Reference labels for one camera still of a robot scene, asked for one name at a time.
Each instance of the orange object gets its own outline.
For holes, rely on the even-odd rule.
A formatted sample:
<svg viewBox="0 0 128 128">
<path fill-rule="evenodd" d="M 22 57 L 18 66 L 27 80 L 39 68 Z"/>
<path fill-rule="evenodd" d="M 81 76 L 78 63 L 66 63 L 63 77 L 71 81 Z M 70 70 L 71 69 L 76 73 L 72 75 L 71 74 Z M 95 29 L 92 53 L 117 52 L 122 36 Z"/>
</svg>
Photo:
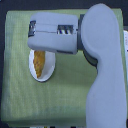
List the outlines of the orange object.
<svg viewBox="0 0 128 128">
<path fill-rule="evenodd" d="M 39 78 L 42 74 L 42 70 L 44 68 L 45 63 L 45 52 L 44 51 L 34 51 L 34 68 L 36 71 L 37 78 Z"/>
</svg>

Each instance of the green cloth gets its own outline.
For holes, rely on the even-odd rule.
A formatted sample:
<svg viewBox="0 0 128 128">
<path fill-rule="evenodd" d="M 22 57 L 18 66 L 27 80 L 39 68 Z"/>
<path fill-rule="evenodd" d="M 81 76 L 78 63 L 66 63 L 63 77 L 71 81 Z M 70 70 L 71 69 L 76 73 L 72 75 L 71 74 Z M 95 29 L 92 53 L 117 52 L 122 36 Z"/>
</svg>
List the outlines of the green cloth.
<svg viewBox="0 0 128 128">
<path fill-rule="evenodd" d="M 87 10 L 47 11 L 79 17 Z M 126 82 L 122 12 L 113 11 L 119 22 Z M 96 68 L 81 51 L 77 55 L 56 54 L 52 77 L 37 82 L 29 71 L 27 46 L 30 16 L 36 12 L 9 11 L 6 16 L 1 119 L 9 126 L 85 126 L 86 97 L 97 76 Z"/>
</svg>

